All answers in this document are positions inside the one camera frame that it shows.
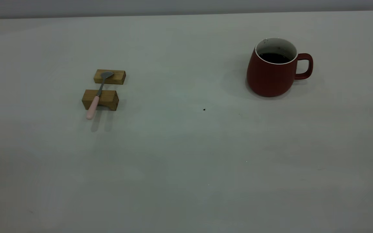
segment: metal spoon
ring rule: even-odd
[[[93,102],[90,105],[89,110],[87,111],[87,115],[86,115],[87,120],[91,120],[91,119],[94,118],[95,112],[96,112],[96,108],[97,108],[97,104],[99,103],[100,95],[102,94],[103,84],[105,84],[105,80],[107,78],[109,78],[109,77],[111,77],[113,75],[114,75],[113,72],[103,72],[102,73],[102,75],[101,75],[101,77],[103,79],[102,85],[100,86],[99,91],[97,92],[97,95],[93,99]]]

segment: mug handle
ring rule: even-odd
[[[310,54],[307,54],[307,53],[300,53],[298,56],[297,56],[297,60],[300,61],[300,60],[308,60],[309,61],[309,68],[308,68],[308,71],[302,73],[302,74],[296,74],[296,77],[295,79],[306,79],[306,78],[309,78],[311,75],[312,75],[312,71],[313,71],[313,58]]]

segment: red mug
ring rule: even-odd
[[[296,74],[298,60],[309,61],[308,71]],[[309,78],[312,71],[311,55],[298,54],[296,47],[284,39],[268,38],[253,50],[247,69],[247,82],[256,94],[275,97],[287,92],[295,79]]]

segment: table surface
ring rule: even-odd
[[[271,99],[267,37],[315,62]],[[373,11],[0,20],[0,232],[373,233]]]

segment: dark liquid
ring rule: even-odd
[[[276,63],[276,64],[283,64],[283,63],[287,63],[291,61],[285,56],[277,54],[277,53],[263,53],[262,55],[260,55],[260,57],[265,61]]]

